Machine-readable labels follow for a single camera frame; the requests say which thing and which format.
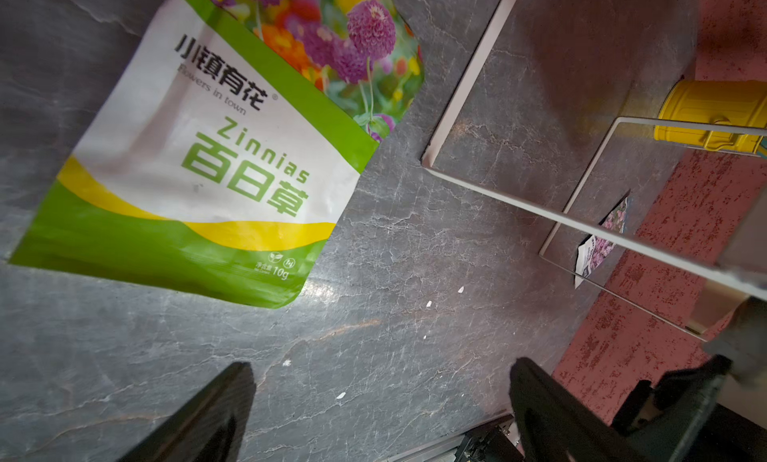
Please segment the green white seed bag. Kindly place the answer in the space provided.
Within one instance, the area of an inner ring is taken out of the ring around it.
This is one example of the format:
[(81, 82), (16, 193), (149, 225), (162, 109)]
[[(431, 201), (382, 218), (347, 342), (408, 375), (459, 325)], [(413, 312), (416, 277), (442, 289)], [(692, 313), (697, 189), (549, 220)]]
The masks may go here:
[(424, 79), (393, 0), (166, 0), (10, 260), (283, 307)]

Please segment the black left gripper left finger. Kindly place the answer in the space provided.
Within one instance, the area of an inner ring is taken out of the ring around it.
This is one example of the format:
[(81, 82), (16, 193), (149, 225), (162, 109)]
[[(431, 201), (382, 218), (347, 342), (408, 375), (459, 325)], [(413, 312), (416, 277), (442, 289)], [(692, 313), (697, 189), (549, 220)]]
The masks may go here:
[(256, 389), (251, 364), (230, 364), (120, 459), (236, 461)]

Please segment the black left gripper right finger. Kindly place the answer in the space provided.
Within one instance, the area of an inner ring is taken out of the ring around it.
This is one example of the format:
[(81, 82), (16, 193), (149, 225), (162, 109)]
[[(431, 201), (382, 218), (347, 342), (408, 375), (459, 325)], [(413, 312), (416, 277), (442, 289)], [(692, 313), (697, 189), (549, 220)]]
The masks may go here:
[(509, 399), (527, 461), (645, 459), (527, 357), (511, 366)]

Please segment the white wooden two-tier shelf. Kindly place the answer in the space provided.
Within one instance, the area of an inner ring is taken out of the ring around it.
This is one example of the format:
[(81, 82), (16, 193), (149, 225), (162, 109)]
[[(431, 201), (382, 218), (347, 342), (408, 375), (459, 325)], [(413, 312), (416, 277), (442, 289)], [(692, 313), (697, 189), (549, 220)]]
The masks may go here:
[(610, 231), (603, 228), (598, 224), (592, 224), (580, 220), (570, 215), (570, 210), (573, 204), (576, 202), (579, 194), (582, 192), (591, 172), (593, 172), (599, 158), (601, 158), (605, 148), (611, 142), (611, 138), (615, 135), (619, 126), (623, 124), (637, 124), (643, 126), (666, 126), (673, 128), (685, 128), (694, 129), (709, 132), (722, 132), (736, 135), (748, 135), (748, 136), (762, 136), (766, 135), (766, 130), (757, 127), (738, 126), (738, 125), (722, 125), (715, 123), (702, 123), (702, 122), (690, 122), (680, 121), (674, 119), (661, 119), (661, 118), (648, 118), (648, 117), (636, 117), (636, 116), (619, 116), (613, 120), (611, 126), (607, 130), (605, 136), (601, 140), (600, 146), (597, 148), (594, 156), (591, 158), (589, 165), (585, 172), (581, 176), (576, 188), (573, 190), (571, 196), (567, 200), (565, 207), (561, 211), (555, 211), (547, 208), (543, 205), (531, 202), (519, 196), (515, 196), (509, 193), (504, 193), (495, 189), (472, 183), (466, 179), (450, 175), (442, 170), (435, 168), (435, 162), (437, 157), (451, 132), (451, 129), (457, 121), (457, 117), (461, 113), (471, 90), (475, 86), (475, 82), (483, 69), (483, 66), (487, 62), (487, 58), (491, 54), (491, 51), (495, 47), (495, 43), (505, 26), (505, 23), (509, 19), (513, 8), (518, 0), (500, 0), (493, 12), (493, 16), (489, 20), (487, 28), (483, 32), (475, 52), (469, 60), (469, 64), (465, 69), (465, 72), (461, 76), (447, 108), (443, 112), (425, 152), (421, 156), (421, 167), (427, 172), (431, 173), (437, 178), (444, 181), (451, 182), (460, 187), (466, 188), (473, 192), (486, 195), (495, 200), (503, 202), (508, 205), (526, 210), (537, 216), (544, 217), (554, 222), (552, 230), (549, 232), (546, 240), (543, 242), (538, 255), (544, 256), (553, 238), (556, 236), (561, 226), (571, 227), (584, 233), (595, 235), (599, 238), (605, 239), (614, 243), (617, 246), (621, 246), (627, 250), (631, 250), (642, 254), (644, 256), (653, 258), (657, 261), (663, 262), (667, 265), (676, 267), (678, 269), (685, 270), (696, 276), (703, 277), (715, 285), (722, 286), (730, 292), (740, 292), (750, 297), (764, 301), (766, 299), (766, 287), (758, 282), (755, 275), (748, 273), (745, 269), (740, 267), (733, 267), (730, 269), (723, 269), (718, 266), (706, 265), (698, 263), (690, 258), (681, 256), (674, 252), (669, 252), (665, 249), (657, 248), (649, 245), (635, 237), (624, 235), (619, 232)]

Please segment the pink flower seed bag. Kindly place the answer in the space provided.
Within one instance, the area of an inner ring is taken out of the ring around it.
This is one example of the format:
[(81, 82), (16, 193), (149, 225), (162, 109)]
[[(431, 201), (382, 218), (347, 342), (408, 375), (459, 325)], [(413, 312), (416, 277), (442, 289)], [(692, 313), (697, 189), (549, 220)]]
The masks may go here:
[[(629, 208), (630, 193), (603, 218), (600, 225), (608, 230), (623, 233), (626, 228), (626, 214)], [(579, 288), (585, 277), (589, 277), (613, 251), (615, 244), (596, 235), (589, 236), (577, 248), (575, 262), (574, 287)]]

